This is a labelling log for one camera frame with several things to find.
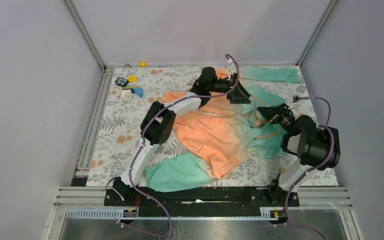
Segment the orange and teal jacket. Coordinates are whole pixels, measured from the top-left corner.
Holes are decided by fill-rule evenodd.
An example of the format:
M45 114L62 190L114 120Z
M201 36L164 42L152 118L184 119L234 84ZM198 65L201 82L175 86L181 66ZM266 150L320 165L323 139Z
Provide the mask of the orange and teal jacket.
M231 104L215 94L205 106L176 117L168 142L156 152L166 159L145 169L145 186L163 193L188 190L226 178L248 158L282 158L281 173L296 161L281 148L286 131L258 108L285 103L259 82L298 84L297 69L243 66L239 75L250 104Z

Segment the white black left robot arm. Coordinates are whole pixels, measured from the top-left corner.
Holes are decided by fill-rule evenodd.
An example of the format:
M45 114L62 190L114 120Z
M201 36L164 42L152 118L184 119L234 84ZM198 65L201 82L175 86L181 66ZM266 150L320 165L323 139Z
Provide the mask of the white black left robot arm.
M204 67L183 97L168 103L152 103L140 125L138 148L129 167L112 179L110 190L122 205L134 202L133 189L138 186L142 172L156 149L169 139L177 117L200 109L214 98L226 97L230 104L250 104L250 94L240 84L238 64L231 63L226 71L227 77L218 78L213 67Z

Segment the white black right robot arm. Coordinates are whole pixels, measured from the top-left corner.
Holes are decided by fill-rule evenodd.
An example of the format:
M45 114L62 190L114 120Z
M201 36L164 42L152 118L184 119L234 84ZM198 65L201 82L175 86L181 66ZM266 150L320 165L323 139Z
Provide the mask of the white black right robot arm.
M287 104L258 107L257 111L268 123L285 130L280 147L296 156L296 161L285 172L274 178L264 193L273 206L290 203L296 197L296 188L311 174L333 169L340 160L339 131L334 127L317 125L308 115L294 117Z

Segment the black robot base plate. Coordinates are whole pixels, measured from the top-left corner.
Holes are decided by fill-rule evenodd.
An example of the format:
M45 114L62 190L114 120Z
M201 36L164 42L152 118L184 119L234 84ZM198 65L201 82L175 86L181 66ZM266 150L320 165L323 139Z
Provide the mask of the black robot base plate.
M196 201L235 203L245 207L282 208L285 203L288 203L289 207L298 207L300 205L297 193L288 193L287 190L279 187L197 187L174 192L158 192L148 187L139 187L138 189L148 196L140 194L133 188L129 188L124 196L119 196L113 189L107 189L104 205L111 207L157 206L157 203L151 197L154 197L165 206Z

